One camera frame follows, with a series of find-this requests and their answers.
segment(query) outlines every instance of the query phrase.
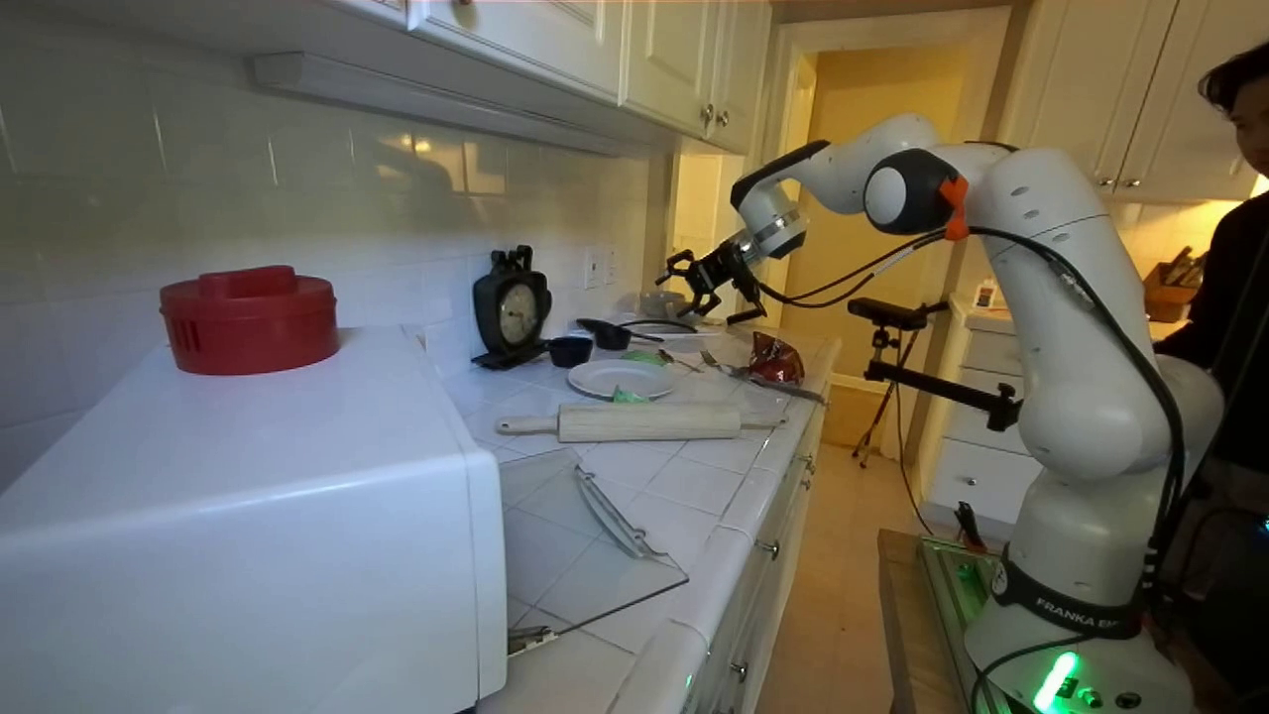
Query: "kitchen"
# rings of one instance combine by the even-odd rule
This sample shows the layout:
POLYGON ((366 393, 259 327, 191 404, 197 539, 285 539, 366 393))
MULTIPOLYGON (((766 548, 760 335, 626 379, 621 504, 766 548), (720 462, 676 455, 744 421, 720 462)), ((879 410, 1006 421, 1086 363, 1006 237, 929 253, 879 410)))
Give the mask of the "kitchen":
MULTIPOLYGON (((559 105, 559 117, 588 127, 621 127, 621 150, 549 149, 559 135, 547 127, 511 127, 528 145, 450 127, 478 127, 483 117, 462 109, 450 123, 420 123, 259 92, 241 57, 212 47, 264 26, 264 12, 278 32, 272 6, 96 10, 117 12, 122 28, 35 6, 0 12, 4 483, 163 346, 156 295, 167 281, 288 261, 331 278, 342 327, 415 327, 444 373, 468 373, 478 351, 468 289, 486 250, 536 248, 555 295, 547 335, 564 335, 584 313, 626 313, 671 248, 675 130, 663 123, 680 121, 646 123, 577 105, 573 92, 511 85, 460 51, 423 60, 468 71, 473 88, 483 85, 511 110, 518 98, 540 117, 559 105), (182 32, 204 26, 208 47, 171 40, 149 20, 182 32)), ((395 20, 400 6, 356 12, 395 20)), ((356 20, 349 36, 356 47, 400 45, 375 32, 380 20, 356 20)), ((1117 209, 1142 274, 1177 248, 1201 248, 1216 215, 1150 201, 1117 209)))

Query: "red container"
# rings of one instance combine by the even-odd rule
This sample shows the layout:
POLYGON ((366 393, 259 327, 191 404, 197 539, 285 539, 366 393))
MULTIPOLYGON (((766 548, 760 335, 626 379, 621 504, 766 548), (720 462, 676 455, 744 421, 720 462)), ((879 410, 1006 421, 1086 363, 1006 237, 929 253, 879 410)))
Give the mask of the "red container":
POLYGON ((278 373, 338 353, 330 281, 288 265, 197 274, 158 298, 173 364, 186 373, 278 373))

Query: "white plate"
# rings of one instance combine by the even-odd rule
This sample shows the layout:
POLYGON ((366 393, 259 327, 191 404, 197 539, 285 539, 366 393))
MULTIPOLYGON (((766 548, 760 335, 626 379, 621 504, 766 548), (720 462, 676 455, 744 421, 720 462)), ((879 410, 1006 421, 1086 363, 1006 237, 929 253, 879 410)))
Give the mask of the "white plate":
POLYGON ((568 368, 568 387, 594 401, 659 401, 675 391, 649 363, 584 363, 568 368))

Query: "wall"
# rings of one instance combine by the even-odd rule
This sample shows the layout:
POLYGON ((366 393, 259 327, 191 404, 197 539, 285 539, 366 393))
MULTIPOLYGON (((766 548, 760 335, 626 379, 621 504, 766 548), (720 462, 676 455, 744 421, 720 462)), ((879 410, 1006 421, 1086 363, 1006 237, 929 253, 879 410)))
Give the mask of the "wall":
POLYGON ((259 97, 241 63, 0 10, 0 483, 163 346, 158 287, 288 261, 342 327, 478 353, 468 289, 532 241, 564 328, 646 287, 663 158, 259 97))

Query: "microwave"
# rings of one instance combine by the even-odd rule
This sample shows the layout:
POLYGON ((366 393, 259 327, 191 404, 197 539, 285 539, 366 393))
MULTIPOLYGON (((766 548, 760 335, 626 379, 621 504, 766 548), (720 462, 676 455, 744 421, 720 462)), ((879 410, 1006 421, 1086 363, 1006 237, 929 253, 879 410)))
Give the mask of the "microwave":
POLYGON ((405 714, 508 684, 501 466, 405 328, 167 351, 0 494, 0 709, 405 714))

